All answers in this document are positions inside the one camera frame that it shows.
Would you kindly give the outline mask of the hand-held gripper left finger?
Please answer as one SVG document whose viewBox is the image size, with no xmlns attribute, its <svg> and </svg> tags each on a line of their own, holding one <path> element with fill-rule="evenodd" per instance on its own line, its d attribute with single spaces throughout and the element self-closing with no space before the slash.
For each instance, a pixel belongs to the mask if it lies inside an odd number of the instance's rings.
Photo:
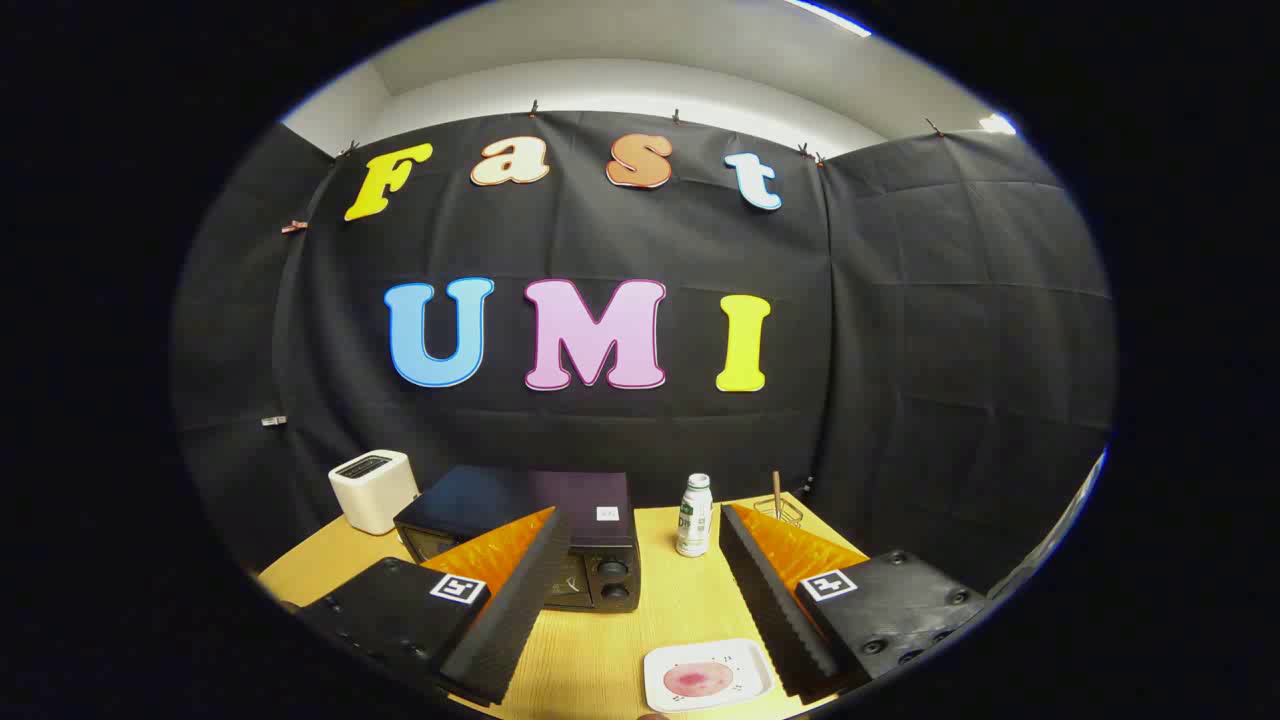
<svg viewBox="0 0 1280 720">
<path fill-rule="evenodd" d="M 545 507 L 426 562 L 380 559 L 297 618 L 417 691 L 498 705 L 561 574 L 570 530 L 561 509 Z"/>
</svg>

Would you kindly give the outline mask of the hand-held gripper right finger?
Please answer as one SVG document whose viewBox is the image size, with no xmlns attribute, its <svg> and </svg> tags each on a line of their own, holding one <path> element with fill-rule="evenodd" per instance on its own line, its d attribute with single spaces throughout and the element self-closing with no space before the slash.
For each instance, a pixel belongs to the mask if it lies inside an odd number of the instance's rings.
<svg viewBox="0 0 1280 720">
<path fill-rule="evenodd" d="M 785 693 L 806 705 L 906 666 L 987 605 L 914 553 L 867 557 L 736 503 L 719 548 Z"/>
</svg>

